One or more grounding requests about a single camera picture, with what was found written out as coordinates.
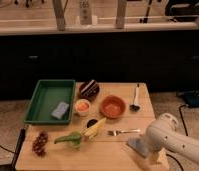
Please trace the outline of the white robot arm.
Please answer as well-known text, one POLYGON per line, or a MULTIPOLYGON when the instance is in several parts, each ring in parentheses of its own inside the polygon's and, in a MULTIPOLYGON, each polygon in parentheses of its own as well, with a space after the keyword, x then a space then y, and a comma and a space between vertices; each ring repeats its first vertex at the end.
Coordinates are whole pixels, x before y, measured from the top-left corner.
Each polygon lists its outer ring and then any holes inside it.
POLYGON ((177 132, 179 121, 170 113, 150 123, 141 138, 144 156, 169 149, 199 165, 199 140, 177 132))

